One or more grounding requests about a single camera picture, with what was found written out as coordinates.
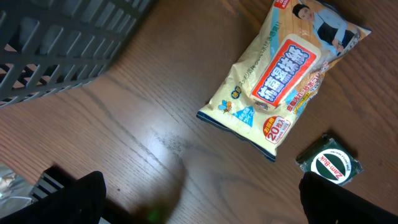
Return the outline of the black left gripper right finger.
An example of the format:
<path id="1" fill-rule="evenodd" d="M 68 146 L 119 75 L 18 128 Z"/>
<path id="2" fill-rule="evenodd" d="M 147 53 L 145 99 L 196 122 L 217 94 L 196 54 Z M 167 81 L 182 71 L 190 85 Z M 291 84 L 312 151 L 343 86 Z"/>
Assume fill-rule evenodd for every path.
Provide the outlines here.
<path id="1" fill-rule="evenodd" d="M 309 224 L 397 224 L 397 215 L 314 172 L 304 173 L 298 188 Z"/>

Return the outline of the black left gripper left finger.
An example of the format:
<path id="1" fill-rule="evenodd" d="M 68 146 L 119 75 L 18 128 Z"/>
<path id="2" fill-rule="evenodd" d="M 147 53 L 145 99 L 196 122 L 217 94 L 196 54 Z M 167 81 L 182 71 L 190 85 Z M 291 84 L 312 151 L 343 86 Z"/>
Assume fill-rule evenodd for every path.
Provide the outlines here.
<path id="1" fill-rule="evenodd" d="M 98 224 L 105 200 L 103 174 L 94 171 L 2 218 L 1 224 Z"/>

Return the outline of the green Zam-Buk box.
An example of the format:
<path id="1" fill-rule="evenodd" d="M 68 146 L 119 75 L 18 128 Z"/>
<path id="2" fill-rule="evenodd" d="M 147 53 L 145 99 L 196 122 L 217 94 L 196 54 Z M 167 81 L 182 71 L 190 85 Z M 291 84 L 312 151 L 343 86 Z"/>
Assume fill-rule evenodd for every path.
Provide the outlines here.
<path id="1" fill-rule="evenodd" d="M 324 134 L 299 154 L 296 163 L 304 172 L 314 172 L 340 186 L 351 182 L 354 176 L 363 171 L 352 153 L 330 134 Z"/>

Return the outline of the yellow snack bag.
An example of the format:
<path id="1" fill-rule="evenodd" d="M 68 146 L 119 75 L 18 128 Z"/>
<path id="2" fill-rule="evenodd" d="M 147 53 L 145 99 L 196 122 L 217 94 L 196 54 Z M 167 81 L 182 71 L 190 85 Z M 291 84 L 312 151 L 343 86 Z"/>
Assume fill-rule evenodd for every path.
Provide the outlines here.
<path id="1" fill-rule="evenodd" d="M 370 33 L 324 2 L 275 0 L 259 34 L 197 116 L 275 161 L 325 72 Z"/>

